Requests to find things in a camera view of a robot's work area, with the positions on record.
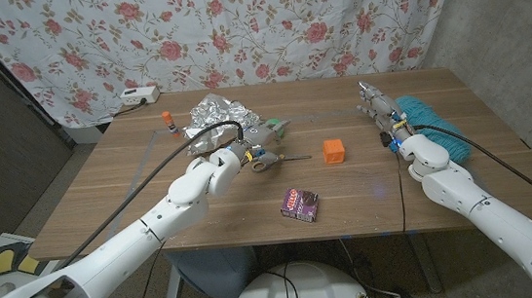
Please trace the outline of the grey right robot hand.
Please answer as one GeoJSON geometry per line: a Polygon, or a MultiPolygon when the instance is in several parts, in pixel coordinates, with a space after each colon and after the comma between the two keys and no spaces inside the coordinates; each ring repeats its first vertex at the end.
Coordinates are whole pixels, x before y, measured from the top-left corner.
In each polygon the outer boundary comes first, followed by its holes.
{"type": "Polygon", "coordinates": [[[380,92],[374,86],[359,81],[360,97],[365,105],[357,108],[370,117],[381,130],[380,138],[384,147],[397,152],[403,142],[415,131],[408,124],[406,114],[397,102],[380,92]]]}

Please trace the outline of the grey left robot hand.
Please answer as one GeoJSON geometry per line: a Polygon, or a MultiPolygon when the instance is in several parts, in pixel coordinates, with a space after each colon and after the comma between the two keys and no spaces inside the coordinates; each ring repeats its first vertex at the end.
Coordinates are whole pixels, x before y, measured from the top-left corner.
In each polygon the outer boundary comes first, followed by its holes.
{"type": "Polygon", "coordinates": [[[233,141],[229,149],[242,164],[247,163],[249,157],[254,156],[263,147],[267,147],[272,142],[279,144],[282,140],[282,131],[288,124],[289,121],[281,120],[278,123],[267,122],[244,129],[242,137],[233,141]]]}

